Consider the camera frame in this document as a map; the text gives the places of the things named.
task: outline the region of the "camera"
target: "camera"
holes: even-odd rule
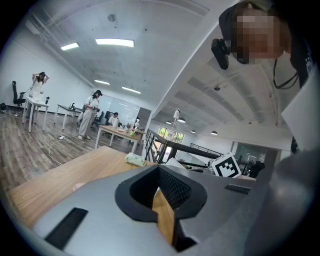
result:
[[[218,61],[220,68],[226,70],[229,67],[228,55],[230,55],[230,52],[226,46],[225,40],[223,38],[213,39],[211,43],[211,51]]]

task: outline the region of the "window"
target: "window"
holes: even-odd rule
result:
[[[177,132],[175,130],[171,130],[168,128],[161,127],[158,131],[158,135],[161,137],[164,137],[168,141],[176,142],[181,144],[182,141],[184,140],[184,134]]]

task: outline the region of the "white ceiling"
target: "white ceiling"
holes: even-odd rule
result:
[[[109,82],[109,90],[141,92],[158,105],[154,119],[173,119],[175,108],[185,117],[184,131],[217,123],[255,122],[283,126],[281,111],[299,90],[275,90],[273,61],[241,65],[229,58],[222,70],[211,53],[213,38],[221,38],[219,14],[233,0],[50,0],[36,4],[28,19],[41,40],[64,59],[89,86]],[[110,22],[108,15],[114,14]],[[134,47],[98,45],[95,39],[134,40]],[[77,42],[80,47],[62,51]],[[289,57],[278,61],[278,83],[295,73]]]

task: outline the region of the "vent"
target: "vent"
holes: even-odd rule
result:
[[[238,186],[238,185],[232,185],[229,184],[225,187],[226,190],[230,190],[233,192],[237,192],[240,194],[246,194],[248,195],[248,193],[250,192],[251,188],[245,187],[245,186]]]

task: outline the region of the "person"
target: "person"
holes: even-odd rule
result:
[[[252,0],[239,2],[220,15],[219,26],[230,52],[240,63],[275,59],[273,83],[277,89],[289,89],[297,79],[301,88],[315,65],[309,45],[282,18],[275,4],[266,8]],[[284,52],[290,54],[290,62],[296,73],[278,85],[275,79],[277,58]],[[298,150],[297,142],[292,138],[291,151],[296,153]]]
[[[32,85],[29,88],[29,97],[33,97],[34,93],[44,93],[43,85],[49,80],[49,76],[45,72],[32,74]],[[31,115],[31,103],[28,102],[26,118],[30,119]]]
[[[109,121],[108,121],[108,123],[112,126],[113,125],[113,123],[114,123],[114,119],[119,119],[118,118],[118,112],[114,112],[114,114],[113,114],[113,116],[111,116],[110,118],[109,118]]]
[[[78,139],[83,140],[83,137],[90,140],[90,137],[87,135],[88,130],[95,119],[96,109],[99,107],[99,97],[102,96],[100,90],[97,90],[92,96],[86,99],[84,102],[85,111],[83,113],[83,118],[81,125],[79,127]]]
[[[112,126],[112,125],[114,124],[114,120],[115,120],[115,119],[119,119],[119,118],[118,118],[118,115],[119,115],[118,112],[114,112],[113,116],[111,116],[111,117],[109,118],[108,123],[109,123],[110,126]],[[118,136],[115,135],[114,138],[115,138],[116,140],[120,141],[120,138],[119,138]]]

